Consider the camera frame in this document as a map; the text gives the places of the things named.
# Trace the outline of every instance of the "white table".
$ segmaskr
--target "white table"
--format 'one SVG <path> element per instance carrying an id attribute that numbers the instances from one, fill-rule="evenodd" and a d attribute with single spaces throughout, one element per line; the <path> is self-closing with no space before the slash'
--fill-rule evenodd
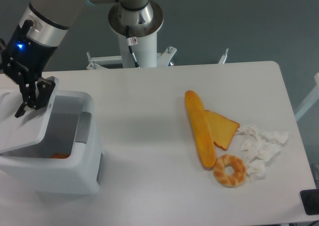
<path id="1" fill-rule="evenodd" d="M 60 89 L 85 91 L 95 101 L 106 149 L 101 189 L 91 196 L 38 193 L 0 172 L 0 225 L 243 226 L 319 219 L 306 215 L 300 199 L 300 190 L 315 184 L 276 63 L 44 73 L 51 75 Z M 0 75 L 0 88 L 12 86 Z M 187 90 L 241 124 L 290 132 L 264 180 L 224 188 L 201 167 L 184 106 Z M 229 153 L 241 156 L 239 141 Z"/>

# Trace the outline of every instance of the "food items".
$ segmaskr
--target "food items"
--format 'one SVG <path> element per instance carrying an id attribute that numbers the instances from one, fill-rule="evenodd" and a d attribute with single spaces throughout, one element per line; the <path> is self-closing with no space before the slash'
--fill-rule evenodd
<path id="1" fill-rule="evenodd" d="M 233 167 L 235 172 L 232 175 L 226 174 L 225 167 L 227 166 Z M 216 180 L 225 187 L 238 187 L 246 179 L 244 161 L 230 154 L 222 155 L 216 159 L 213 172 Z"/>
<path id="2" fill-rule="evenodd" d="M 227 150 L 240 124 L 209 110 L 206 110 L 206 116 L 215 145 Z"/>
<path id="3" fill-rule="evenodd" d="M 51 155 L 51 159 L 66 159 L 68 158 L 70 155 L 69 154 L 62 154 L 62 153 L 55 153 L 53 155 Z"/>
<path id="4" fill-rule="evenodd" d="M 185 93 L 185 104 L 201 163 L 204 167 L 211 168 L 216 162 L 216 154 L 204 105 L 194 91 Z"/>

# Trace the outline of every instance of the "bin lid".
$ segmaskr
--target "bin lid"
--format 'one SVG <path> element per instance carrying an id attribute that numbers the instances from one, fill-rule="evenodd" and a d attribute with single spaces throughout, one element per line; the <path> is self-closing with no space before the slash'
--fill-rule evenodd
<path id="1" fill-rule="evenodd" d="M 57 92 L 58 79 L 46 107 L 14 115 L 22 102 L 19 89 L 0 89 L 0 154 L 40 143 L 45 135 Z"/>

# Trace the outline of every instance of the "ring-shaped cookie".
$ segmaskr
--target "ring-shaped cookie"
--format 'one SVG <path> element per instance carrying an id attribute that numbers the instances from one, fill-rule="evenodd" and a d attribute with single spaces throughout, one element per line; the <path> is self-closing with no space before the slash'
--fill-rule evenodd
<path id="1" fill-rule="evenodd" d="M 232 175 L 225 172 L 225 167 L 231 166 L 234 169 Z M 216 159 L 214 165 L 214 176 L 216 180 L 225 187 L 238 187 L 246 179 L 246 167 L 244 161 L 237 156 L 225 154 Z"/>

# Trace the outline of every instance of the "white paper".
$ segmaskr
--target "white paper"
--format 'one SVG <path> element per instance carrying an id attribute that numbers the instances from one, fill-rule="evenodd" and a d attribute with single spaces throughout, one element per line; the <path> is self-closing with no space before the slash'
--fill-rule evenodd
<path id="1" fill-rule="evenodd" d="M 241 145 L 247 174 L 253 179 L 262 179 L 266 174 L 265 162 L 280 152 L 289 134 L 287 131 L 265 131 L 251 124 L 240 126 L 236 135 L 247 136 Z"/>

